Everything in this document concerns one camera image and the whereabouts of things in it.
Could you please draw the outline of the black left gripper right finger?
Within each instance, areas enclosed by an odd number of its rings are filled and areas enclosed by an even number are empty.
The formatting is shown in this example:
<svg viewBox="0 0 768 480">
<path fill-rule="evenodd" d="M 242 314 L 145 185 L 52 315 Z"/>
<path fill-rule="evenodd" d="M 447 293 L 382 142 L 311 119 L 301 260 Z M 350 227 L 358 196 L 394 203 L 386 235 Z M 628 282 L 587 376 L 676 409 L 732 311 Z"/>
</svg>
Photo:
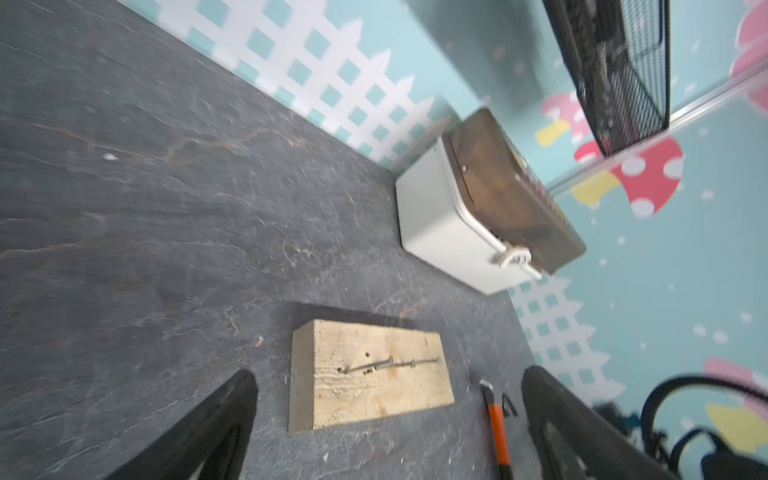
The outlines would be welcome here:
<svg viewBox="0 0 768 480">
<path fill-rule="evenodd" d="M 521 383 L 528 429 L 542 477 L 560 479 L 547 428 L 553 427 L 596 479 L 673 479 L 541 366 L 528 367 Z"/>
</svg>

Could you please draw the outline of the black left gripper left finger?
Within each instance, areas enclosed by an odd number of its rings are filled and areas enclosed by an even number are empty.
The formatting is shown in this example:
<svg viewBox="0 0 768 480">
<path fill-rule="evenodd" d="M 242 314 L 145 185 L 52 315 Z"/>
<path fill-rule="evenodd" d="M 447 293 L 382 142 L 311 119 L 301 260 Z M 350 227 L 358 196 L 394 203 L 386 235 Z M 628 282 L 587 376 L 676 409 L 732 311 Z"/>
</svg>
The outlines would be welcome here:
<svg viewBox="0 0 768 480">
<path fill-rule="evenodd" d="M 258 386 L 241 369 L 110 479 L 237 479 L 257 412 Z"/>
</svg>

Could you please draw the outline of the wooden block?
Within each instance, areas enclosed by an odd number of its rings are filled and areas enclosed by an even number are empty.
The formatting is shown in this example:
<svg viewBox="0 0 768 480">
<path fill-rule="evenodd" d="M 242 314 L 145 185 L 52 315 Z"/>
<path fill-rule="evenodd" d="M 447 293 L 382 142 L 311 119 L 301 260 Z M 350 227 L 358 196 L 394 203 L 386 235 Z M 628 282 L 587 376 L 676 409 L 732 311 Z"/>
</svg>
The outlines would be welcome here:
<svg viewBox="0 0 768 480">
<path fill-rule="evenodd" d="M 439 364 L 367 375 L 338 367 L 439 357 Z M 359 423 L 455 402 L 436 332 L 312 320 L 292 334 L 288 433 Z"/>
</svg>

